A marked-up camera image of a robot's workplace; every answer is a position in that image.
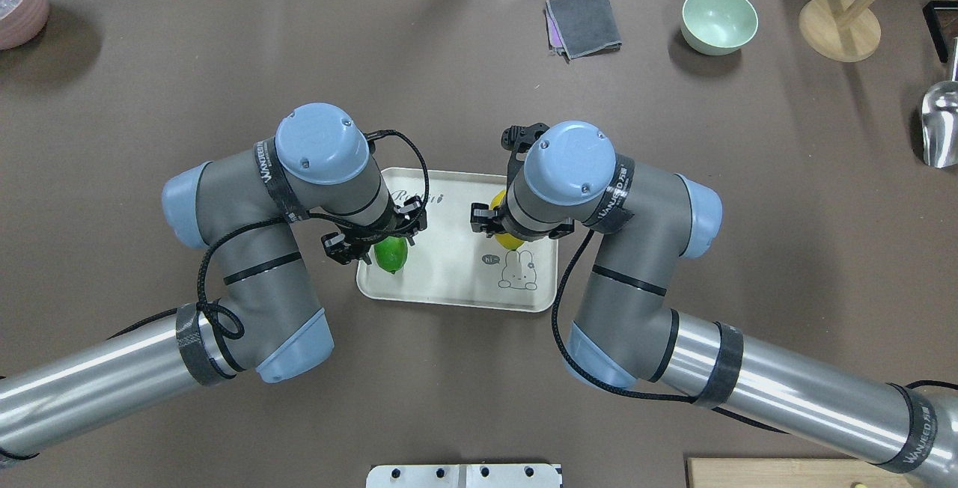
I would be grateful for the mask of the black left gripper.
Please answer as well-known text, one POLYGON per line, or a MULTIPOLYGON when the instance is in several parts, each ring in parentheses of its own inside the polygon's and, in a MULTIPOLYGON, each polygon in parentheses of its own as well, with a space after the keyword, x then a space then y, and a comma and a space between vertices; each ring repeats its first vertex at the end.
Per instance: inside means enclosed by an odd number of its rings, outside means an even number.
POLYGON ((356 225, 340 216, 321 214, 323 221, 335 223, 337 233, 322 236, 323 249, 329 259, 341 264, 361 260, 372 264, 370 250, 380 240, 400 237, 407 245, 415 246, 415 236, 427 229, 427 202, 422 199, 407 199, 398 207, 393 202, 386 205, 384 213, 372 225, 356 225))

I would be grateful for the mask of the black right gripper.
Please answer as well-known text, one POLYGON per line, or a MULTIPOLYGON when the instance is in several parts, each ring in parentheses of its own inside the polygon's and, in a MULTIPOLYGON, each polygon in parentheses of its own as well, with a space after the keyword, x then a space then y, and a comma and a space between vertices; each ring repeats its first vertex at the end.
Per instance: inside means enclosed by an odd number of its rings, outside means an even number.
POLYGON ((509 234, 523 242, 534 242, 543 238, 558 240, 575 231, 574 221, 565 219, 559 223, 537 223, 531 228, 524 225, 512 214, 506 204, 489 207, 488 204, 473 202, 470 205, 470 229, 488 238, 496 234, 509 234))

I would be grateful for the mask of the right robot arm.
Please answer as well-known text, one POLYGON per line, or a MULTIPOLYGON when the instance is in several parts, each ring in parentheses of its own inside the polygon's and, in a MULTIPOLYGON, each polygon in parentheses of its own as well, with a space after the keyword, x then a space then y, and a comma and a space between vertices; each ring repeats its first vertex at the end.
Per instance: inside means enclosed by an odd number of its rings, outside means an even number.
POLYGON ((704 137, 691 174, 591 123, 511 126, 472 230, 575 226, 565 365, 629 398, 799 436, 917 486, 956 485, 956 175, 848 147, 704 137))

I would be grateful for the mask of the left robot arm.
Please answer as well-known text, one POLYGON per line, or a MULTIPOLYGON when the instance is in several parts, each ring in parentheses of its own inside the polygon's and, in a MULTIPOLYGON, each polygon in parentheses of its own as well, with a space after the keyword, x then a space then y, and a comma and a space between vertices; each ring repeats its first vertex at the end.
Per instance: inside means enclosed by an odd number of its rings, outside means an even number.
POLYGON ((309 103, 275 136, 172 177, 165 220, 201 249, 196 298, 127 327, 101 344, 2 382, 2 467, 155 403, 254 370, 267 383, 321 365, 333 338, 291 226, 322 219, 341 264, 368 260, 380 240, 427 228, 427 201, 396 204, 374 143, 348 113, 309 103))

